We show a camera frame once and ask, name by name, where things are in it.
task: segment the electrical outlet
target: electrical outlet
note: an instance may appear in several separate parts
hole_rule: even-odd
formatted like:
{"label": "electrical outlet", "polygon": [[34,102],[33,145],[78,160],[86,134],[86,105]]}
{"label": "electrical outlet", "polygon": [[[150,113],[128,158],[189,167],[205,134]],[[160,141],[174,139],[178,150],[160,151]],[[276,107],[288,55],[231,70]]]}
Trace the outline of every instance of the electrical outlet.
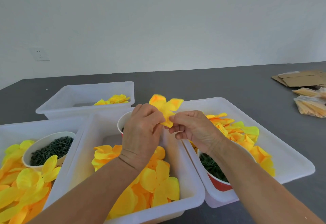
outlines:
{"label": "electrical outlet", "polygon": [[43,48],[31,47],[29,51],[36,61],[49,61],[48,55]]}

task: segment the white plastic tray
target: white plastic tray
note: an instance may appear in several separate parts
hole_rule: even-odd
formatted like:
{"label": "white plastic tray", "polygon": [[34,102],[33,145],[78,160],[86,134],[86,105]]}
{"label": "white plastic tray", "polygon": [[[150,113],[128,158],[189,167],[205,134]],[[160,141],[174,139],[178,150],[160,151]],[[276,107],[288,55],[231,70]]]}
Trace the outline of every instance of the white plastic tray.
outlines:
{"label": "white plastic tray", "polygon": [[[257,126],[260,130],[256,145],[273,156],[276,170],[275,179],[281,184],[308,176],[315,172],[315,166],[306,157],[291,148],[281,139],[262,127],[232,103],[224,98],[215,97],[182,103],[178,112],[200,110],[205,114],[227,113],[227,118],[243,121],[245,126]],[[219,207],[238,200],[234,190],[225,192],[217,190],[210,181],[205,168],[188,140],[183,140],[185,148],[206,188],[206,202],[210,207]]]}
{"label": "white plastic tray", "polygon": [[[94,106],[100,99],[108,100],[113,95],[120,94],[130,96],[129,103]],[[131,107],[134,103],[134,82],[67,85],[36,109],[36,113],[44,114],[48,119],[54,119]]]}
{"label": "white plastic tray", "polygon": [[64,181],[67,176],[68,169],[71,165],[73,157],[78,147],[80,138],[84,132],[86,119],[80,116],[62,119],[42,120],[27,123],[16,123],[0,126],[0,161],[5,156],[5,150],[10,145],[20,144],[24,140],[37,141],[47,135],[60,132],[71,131],[76,134],[74,141],[67,153],[65,161],[61,167],[60,173],[53,184],[49,198],[56,195],[60,191],[60,182]]}
{"label": "white plastic tray", "polygon": [[[93,114],[89,117],[87,128],[77,148],[74,160],[68,171],[65,192],[82,182],[92,173],[91,164],[94,158],[93,148],[102,144],[121,144],[122,137],[117,129],[118,119],[128,110],[112,110]],[[162,206],[149,208],[120,218],[108,220],[105,223],[159,223],[184,213],[185,210],[201,205],[205,198],[205,188],[191,163],[191,160],[181,141],[164,130],[160,146],[165,148],[165,160],[170,163],[170,174],[178,178],[180,183],[180,200]]]}

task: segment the white wall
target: white wall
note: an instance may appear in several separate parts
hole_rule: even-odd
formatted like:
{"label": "white wall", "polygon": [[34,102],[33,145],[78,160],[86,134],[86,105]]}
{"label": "white wall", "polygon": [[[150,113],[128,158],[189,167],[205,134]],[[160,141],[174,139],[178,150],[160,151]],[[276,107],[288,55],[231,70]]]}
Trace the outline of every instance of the white wall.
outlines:
{"label": "white wall", "polygon": [[[0,89],[23,78],[324,61],[326,0],[0,0]],[[36,62],[29,47],[51,61]]]}

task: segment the cardboard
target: cardboard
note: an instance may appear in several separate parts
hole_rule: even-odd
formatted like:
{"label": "cardboard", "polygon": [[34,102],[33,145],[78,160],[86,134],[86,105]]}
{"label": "cardboard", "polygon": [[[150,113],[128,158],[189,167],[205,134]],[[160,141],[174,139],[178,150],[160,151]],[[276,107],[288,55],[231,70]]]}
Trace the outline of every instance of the cardboard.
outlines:
{"label": "cardboard", "polygon": [[279,74],[272,78],[287,87],[326,86],[326,73],[319,70]]}

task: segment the tabletop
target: tabletop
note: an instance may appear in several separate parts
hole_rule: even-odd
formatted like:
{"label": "tabletop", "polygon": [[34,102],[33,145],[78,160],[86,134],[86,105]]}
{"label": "tabletop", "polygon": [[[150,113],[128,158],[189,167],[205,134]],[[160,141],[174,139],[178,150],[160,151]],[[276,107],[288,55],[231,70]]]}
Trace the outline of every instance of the tabletop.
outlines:
{"label": "tabletop", "polygon": [[[24,79],[0,90],[0,125],[46,119],[35,110],[71,84],[133,81],[135,105],[148,103],[153,94],[186,101],[223,97],[315,165],[313,175],[284,186],[326,222],[326,119],[299,114],[293,101],[297,95],[271,79],[277,74],[303,70],[326,71],[326,62]],[[164,223],[254,221],[238,201],[216,209],[204,202]]]}

